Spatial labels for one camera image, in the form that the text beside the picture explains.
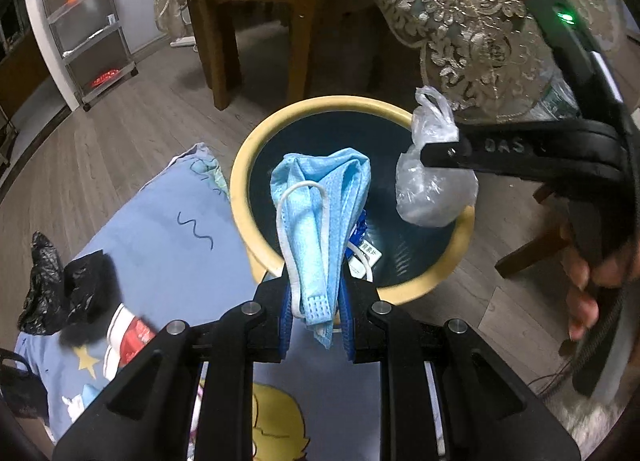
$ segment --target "blue blanket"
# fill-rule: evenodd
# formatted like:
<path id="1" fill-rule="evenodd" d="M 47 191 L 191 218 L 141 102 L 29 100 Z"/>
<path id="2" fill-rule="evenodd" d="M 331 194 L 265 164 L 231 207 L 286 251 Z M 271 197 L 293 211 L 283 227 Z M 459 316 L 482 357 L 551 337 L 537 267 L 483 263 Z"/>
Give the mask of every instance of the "blue blanket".
<path id="1" fill-rule="evenodd" d="M 124 305 L 156 329 L 219 319 L 254 295 L 226 184 L 202 144 L 172 160 L 78 256 L 96 250 L 112 259 Z M 16 346 L 47 388 L 55 439 L 108 383 L 105 336 L 64 344 L 59 333 L 22 333 Z M 282 364 L 255 365 L 253 411 L 256 460 L 378 459 L 378 365 L 350 364 L 339 338 L 327 351 L 300 322 Z"/>

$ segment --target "metal screw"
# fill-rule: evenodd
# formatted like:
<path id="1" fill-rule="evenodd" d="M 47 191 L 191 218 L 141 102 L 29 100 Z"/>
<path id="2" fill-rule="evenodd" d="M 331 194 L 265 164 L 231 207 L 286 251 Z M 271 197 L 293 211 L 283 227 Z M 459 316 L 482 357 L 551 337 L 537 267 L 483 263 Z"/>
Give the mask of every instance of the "metal screw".
<path id="1" fill-rule="evenodd" d="M 449 329 L 453 333 L 462 335 L 462 333 L 465 333 L 466 330 L 469 329 L 469 326 L 466 325 L 466 322 L 462 319 L 452 318 L 451 320 L 449 320 Z"/>
<path id="2" fill-rule="evenodd" d="M 386 315 L 391 313 L 391 304 L 389 304 L 386 300 L 377 300 L 373 304 L 371 304 L 371 309 L 373 313 L 379 315 Z"/>
<path id="3" fill-rule="evenodd" d="M 172 320 L 166 325 L 166 332 L 169 335 L 179 335 L 185 329 L 187 329 L 187 325 L 182 320 Z"/>
<path id="4" fill-rule="evenodd" d="M 250 300 L 249 302 L 242 304 L 240 309 L 245 315 L 252 316 L 257 314 L 262 309 L 262 306 L 257 302 Z"/>

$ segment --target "yellow star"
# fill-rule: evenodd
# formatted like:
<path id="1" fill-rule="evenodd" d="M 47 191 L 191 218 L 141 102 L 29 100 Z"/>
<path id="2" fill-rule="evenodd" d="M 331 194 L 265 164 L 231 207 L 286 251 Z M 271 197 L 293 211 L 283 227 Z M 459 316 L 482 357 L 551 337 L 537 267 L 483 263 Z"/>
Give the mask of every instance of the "yellow star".
<path id="1" fill-rule="evenodd" d="M 95 358 L 91 358 L 91 356 L 89 356 L 89 351 L 86 350 L 86 346 L 74 347 L 74 353 L 80 361 L 80 364 L 78 365 L 78 371 L 86 369 L 87 371 L 89 371 L 91 377 L 95 380 L 94 364 L 97 364 L 99 360 L 96 360 Z"/>

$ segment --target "trash can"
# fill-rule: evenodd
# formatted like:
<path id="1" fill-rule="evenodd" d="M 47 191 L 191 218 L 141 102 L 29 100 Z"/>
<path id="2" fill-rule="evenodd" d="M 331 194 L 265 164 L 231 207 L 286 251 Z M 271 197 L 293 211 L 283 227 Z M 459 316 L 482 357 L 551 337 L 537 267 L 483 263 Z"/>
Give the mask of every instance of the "trash can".
<path id="1" fill-rule="evenodd" d="M 263 121 L 242 144 L 234 162 L 230 200 L 256 282 L 284 261 L 271 201 L 271 172 L 284 154 L 327 156 L 353 148 L 369 157 L 371 185 L 365 205 L 367 232 L 382 258 L 373 267 L 380 298 L 401 304 L 421 297 L 460 262 L 474 226 L 467 207 L 444 228 L 421 228 L 396 212 L 396 162 L 411 144 L 412 115 L 385 102 L 352 96 L 291 104 Z"/>

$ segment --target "red and white package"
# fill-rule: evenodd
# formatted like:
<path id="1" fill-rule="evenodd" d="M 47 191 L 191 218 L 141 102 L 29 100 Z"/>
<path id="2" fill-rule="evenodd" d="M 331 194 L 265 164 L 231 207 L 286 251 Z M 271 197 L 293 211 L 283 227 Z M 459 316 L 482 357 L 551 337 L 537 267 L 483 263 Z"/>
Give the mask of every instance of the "red and white package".
<path id="1" fill-rule="evenodd" d="M 118 368 L 127 365 L 154 336 L 148 325 L 120 304 L 107 330 L 109 346 L 104 354 L 104 377 L 113 380 Z"/>

